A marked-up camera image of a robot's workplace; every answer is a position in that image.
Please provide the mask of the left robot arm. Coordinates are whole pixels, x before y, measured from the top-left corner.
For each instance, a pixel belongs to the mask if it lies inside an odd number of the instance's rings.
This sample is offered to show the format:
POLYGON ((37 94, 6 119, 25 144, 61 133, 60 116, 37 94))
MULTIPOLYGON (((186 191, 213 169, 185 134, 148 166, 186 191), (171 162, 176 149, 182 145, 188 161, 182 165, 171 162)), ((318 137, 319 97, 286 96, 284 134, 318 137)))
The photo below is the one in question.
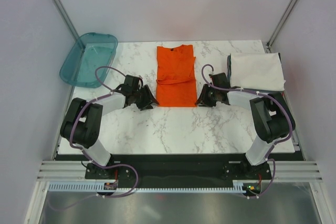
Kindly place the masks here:
POLYGON ((99 140, 102 117, 132 104, 143 111, 159 105, 148 85, 140 77, 127 75, 124 83, 111 89, 108 94, 87 101, 74 98, 67 110, 60 128, 61 137, 69 145, 97 165, 97 173, 103 178, 111 178, 115 165, 112 156, 99 140))

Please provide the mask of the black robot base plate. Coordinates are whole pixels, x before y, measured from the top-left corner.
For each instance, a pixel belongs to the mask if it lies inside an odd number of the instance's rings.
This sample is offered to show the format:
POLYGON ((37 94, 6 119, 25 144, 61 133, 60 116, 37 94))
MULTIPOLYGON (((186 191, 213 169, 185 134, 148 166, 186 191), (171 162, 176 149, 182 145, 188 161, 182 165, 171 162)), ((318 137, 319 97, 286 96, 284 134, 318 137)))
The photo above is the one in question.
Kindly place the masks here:
POLYGON ((234 180, 271 179, 268 164, 250 166, 244 154, 113 155, 108 169, 87 164, 86 179, 117 179, 123 186, 229 186, 234 180))

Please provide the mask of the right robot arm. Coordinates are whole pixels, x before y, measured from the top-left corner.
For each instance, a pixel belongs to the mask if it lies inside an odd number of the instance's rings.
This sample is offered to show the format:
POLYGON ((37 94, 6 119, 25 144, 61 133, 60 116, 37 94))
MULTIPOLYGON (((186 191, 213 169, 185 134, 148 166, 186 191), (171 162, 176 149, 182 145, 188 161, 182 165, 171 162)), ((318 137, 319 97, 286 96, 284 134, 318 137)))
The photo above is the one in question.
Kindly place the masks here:
POLYGON ((251 112, 256 138, 245 153, 246 162, 240 166, 248 179, 259 173, 259 165, 266 162, 270 152, 287 141, 296 123, 281 92, 260 93, 243 88, 231 88, 225 73, 210 76, 211 82, 202 87, 196 106, 215 107, 218 102, 244 108, 251 112))

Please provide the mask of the orange t shirt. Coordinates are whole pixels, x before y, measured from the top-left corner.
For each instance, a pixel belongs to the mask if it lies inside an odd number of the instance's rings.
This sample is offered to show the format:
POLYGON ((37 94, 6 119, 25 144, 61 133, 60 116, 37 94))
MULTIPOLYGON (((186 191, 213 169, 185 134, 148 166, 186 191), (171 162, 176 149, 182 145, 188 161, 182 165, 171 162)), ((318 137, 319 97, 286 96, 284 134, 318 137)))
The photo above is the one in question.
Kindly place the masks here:
POLYGON ((157 47, 156 99, 159 106, 192 108, 197 100, 192 45, 157 47))

